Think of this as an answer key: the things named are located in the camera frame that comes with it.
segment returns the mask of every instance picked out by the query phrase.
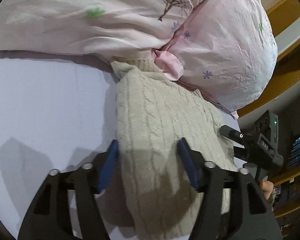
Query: knit sweater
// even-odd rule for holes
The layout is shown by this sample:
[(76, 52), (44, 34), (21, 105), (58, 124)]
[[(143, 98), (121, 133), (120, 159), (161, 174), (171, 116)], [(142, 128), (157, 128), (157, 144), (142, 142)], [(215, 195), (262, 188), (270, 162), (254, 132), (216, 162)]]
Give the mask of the knit sweater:
[[(167, 80), (149, 60), (116, 59), (118, 140), (122, 179), (140, 240), (189, 235), (203, 195), (191, 188), (176, 143), (185, 137), (191, 149), (220, 168), (236, 171), (232, 142), (219, 133), (225, 124), (218, 109), (200, 92)], [(229, 209), (223, 192), (222, 213)]]

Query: metal screw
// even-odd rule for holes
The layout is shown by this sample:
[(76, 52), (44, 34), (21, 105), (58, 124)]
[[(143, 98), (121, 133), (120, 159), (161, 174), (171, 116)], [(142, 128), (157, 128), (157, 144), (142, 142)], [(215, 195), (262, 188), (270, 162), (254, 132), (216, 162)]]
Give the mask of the metal screw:
[(57, 175), (58, 173), (59, 173), (60, 171), (58, 170), (58, 169), (53, 169), (53, 170), (51, 170), (50, 171), (50, 176), (55, 176), (55, 175)]
[(85, 163), (84, 165), (82, 165), (82, 168), (84, 170), (89, 170), (89, 169), (92, 169), (93, 167), (93, 164), (92, 163)]
[(249, 170), (246, 169), (246, 168), (240, 168), (240, 169), (239, 169), (239, 172), (240, 172), (241, 174), (244, 174), (244, 175), (247, 175), (247, 174), (250, 173)]
[(216, 166), (216, 164), (214, 162), (205, 162), (204, 166), (213, 169)]

